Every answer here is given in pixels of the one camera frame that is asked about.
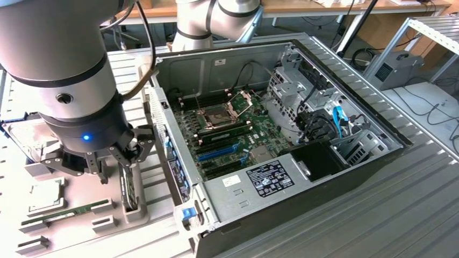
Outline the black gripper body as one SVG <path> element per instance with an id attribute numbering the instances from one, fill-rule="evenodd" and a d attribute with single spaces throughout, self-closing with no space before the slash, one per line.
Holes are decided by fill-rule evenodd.
<path id="1" fill-rule="evenodd" d="M 102 110 L 83 118 L 59 120 L 45 114 L 40 116 L 65 148 L 74 152 L 101 151 L 115 144 L 126 148 L 135 136 L 119 93 Z"/>

